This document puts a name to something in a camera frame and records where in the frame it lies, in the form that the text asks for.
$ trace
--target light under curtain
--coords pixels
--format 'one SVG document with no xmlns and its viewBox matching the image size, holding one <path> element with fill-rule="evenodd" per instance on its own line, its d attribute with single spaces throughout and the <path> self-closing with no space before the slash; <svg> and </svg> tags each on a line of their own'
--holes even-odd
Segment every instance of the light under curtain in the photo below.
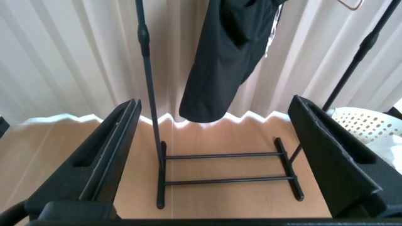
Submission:
<svg viewBox="0 0 402 226">
<path fill-rule="evenodd" d="M 335 0 L 286 2 L 268 56 L 229 112 L 286 112 L 295 94 L 322 105 L 389 2 L 366 0 L 354 12 Z M 207 5 L 144 1 L 159 117 L 183 120 L 178 108 Z M 150 118 L 134 1 L 1 0 L 0 15 L 0 114 L 11 125 L 60 113 L 105 118 L 130 98 Z M 333 107 L 389 110 L 402 97 L 401 39 L 399 7 Z"/>
</svg>

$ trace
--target laundry basket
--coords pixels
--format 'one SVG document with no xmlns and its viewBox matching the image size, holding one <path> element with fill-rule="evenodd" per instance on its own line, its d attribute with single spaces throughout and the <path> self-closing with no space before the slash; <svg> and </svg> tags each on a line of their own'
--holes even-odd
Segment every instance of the laundry basket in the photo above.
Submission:
<svg viewBox="0 0 402 226">
<path fill-rule="evenodd" d="M 364 144 L 382 137 L 402 136 L 401 120 L 373 110 L 339 107 L 332 118 Z"/>
</svg>

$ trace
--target beige curtain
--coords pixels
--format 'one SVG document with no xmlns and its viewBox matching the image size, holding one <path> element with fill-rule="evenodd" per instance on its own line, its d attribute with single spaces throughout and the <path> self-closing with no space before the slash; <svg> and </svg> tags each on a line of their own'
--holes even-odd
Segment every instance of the beige curtain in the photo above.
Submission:
<svg viewBox="0 0 402 226">
<path fill-rule="evenodd" d="M 390 0 L 351 12 L 335 0 L 289 0 L 268 57 L 229 112 L 286 112 L 291 97 L 322 105 Z M 145 0 L 158 116 L 178 107 L 208 0 Z M 132 0 L 0 0 L 0 114 L 11 124 L 60 113 L 105 117 L 130 98 L 150 117 Z M 402 97 L 402 7 L 334 103 L 388 110 Z"/>
</svg>

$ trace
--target horizontal metal bar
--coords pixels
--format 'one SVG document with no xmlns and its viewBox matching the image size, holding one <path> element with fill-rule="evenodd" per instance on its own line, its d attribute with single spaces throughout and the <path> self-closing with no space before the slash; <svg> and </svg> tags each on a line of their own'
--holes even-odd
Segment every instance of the horizontal metal bar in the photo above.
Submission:
<svg viewBox="0 0 402 226">
<path fill-rule="evenodd" d="M 193 180 L 193 181 L 166 181 L 165 186 L 171 185 L 201 185 L 210 183 L 235 183 L 235 182 L 252 182 L 252 181 L 274 181 L 274 180 L 290 180 L 291 176 L 269 176 L 259 178 L 236 178 L 236 179 L 216 179 L 216 180 Z"/>
<path fill-rule="evenodd" d="M 283 153 L 242 153 L 242 154 L 203 154 L 186 156 L 166 156 L 165 159 L 202 159 L 202 158 L 232 158 L 232 157 L 256 157 L 256 156 L 279 156 Z"/>
</svg>

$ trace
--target clothes hanger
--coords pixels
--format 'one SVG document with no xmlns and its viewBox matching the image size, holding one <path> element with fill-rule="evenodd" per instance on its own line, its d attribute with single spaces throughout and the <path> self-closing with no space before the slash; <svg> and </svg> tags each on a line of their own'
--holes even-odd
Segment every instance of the clothes hanger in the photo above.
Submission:
<svg viewBox="0 0 402 226">
<path fill-rule="evenodd" d="M 364 0 L 360 0 L 359 4 L 357 4 L 357 6 L 355 6 L 355 7 L 353 7 L 353 6 L 350 6 L 349 4 L 345 3 L 343 0 L 337 0 L 337 1 L 340 2 L 341 4 L 343 4 L 346 8 L 348 8 L 351 11 L 358 10 L 363 5 L 363 2 L 364 2 Z"/>
</svg>

